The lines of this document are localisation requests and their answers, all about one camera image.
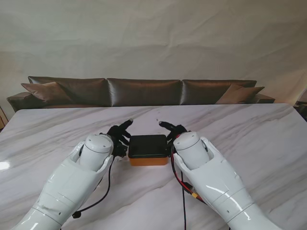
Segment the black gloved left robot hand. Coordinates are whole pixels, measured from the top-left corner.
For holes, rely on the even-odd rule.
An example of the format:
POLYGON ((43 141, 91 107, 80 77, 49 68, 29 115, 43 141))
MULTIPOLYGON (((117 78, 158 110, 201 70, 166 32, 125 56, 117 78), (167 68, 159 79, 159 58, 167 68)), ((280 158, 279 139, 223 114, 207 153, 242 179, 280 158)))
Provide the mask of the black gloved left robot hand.
POLYGON ((113 125, 107 132, 107 135, 111 137, 114 147, 119 143, 125 146, 129 145, 129 139, 131 134, 127 132, 129 126, 133 123, 133 119, 129 119, 120 125, 113 125))

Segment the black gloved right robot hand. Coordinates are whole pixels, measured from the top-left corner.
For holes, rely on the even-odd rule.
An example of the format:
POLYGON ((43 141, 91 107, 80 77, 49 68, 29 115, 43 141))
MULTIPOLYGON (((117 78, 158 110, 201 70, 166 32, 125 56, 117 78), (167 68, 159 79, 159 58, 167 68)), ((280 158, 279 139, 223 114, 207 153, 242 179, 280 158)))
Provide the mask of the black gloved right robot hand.
POLYGON ((187 132, 187 130, 184 126, 182 126, 182 125, 176 125, 175 126, 175 125, 173 125, 169 122, 165 122, 165 121, 159 121, 159 126, 161 126, 161 127, 170 131, 170 133, 166 137, 167 142, 174 141, 174 139, 176 139, 179 135, 187 132))

